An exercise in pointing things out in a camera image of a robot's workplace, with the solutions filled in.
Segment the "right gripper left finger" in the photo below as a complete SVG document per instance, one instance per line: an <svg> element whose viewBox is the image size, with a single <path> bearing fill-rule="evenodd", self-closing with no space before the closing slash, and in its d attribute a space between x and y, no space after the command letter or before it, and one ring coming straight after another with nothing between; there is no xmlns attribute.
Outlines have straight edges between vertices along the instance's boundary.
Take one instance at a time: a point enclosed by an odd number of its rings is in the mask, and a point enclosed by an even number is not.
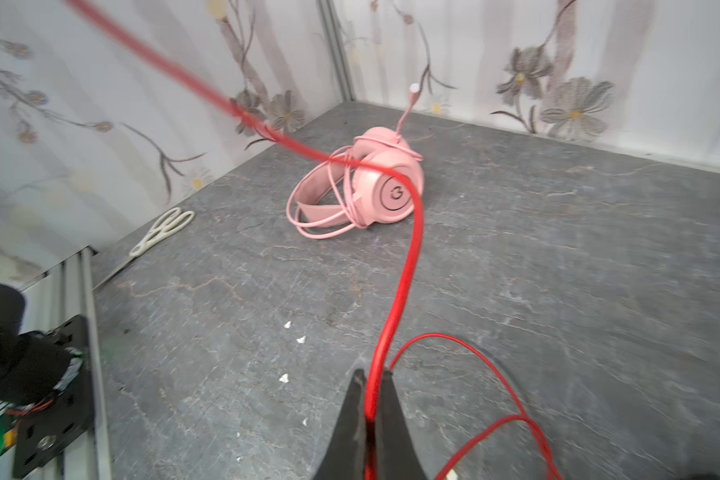
<svg viewBox="0 0 720 480"><path fill-rule="evenodd" d="M314 480L361 480L365 475L366 418L364 394L366 376L353 372L325 455Z"/></svg>

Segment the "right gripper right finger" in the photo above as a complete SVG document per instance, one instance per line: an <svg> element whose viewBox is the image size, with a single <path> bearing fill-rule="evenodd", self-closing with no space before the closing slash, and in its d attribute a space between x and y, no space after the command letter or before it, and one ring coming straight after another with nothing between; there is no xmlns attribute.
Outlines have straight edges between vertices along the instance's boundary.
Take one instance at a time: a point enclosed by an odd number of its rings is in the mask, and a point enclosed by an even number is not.
<svg viewBox="0 0 720 480"><path fill-rule="evenodd" d="M375 455L377 479L427 480L416 455L390 370L385 370L382 376L375 421Z"/></svg>

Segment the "pink headset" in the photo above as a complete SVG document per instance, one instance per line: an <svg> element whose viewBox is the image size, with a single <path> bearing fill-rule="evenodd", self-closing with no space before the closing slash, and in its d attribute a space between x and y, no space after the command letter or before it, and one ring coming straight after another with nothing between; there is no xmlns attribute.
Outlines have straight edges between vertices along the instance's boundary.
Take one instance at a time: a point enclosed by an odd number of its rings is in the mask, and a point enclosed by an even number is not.
<svg viewBox="0 0 720 480"><path fill-rule="evenodd" d="M413 212L411 194L403 183L375 168L391 169L406 177L419 194L423 192L422 155L410 148L401 133L420 94L421 86L412 84L409 106L394 130L370 128L332 154L333 159L358 161L360 168L325 162L296 185L286 215L302 235L329 239L374 223L396 223Z"/></svg>

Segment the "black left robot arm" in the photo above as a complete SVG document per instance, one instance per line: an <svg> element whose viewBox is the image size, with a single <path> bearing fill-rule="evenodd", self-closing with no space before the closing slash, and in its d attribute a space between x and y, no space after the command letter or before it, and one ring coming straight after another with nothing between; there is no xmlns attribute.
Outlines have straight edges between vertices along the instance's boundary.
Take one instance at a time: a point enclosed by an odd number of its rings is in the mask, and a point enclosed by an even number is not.
<svg viewBox="0 0 720 480"><path fill-rule="evenodd" d="M0 284L0 401L38 403L49 396L74 364L66 349L34 333L21 334L24 296Z"/></svg>

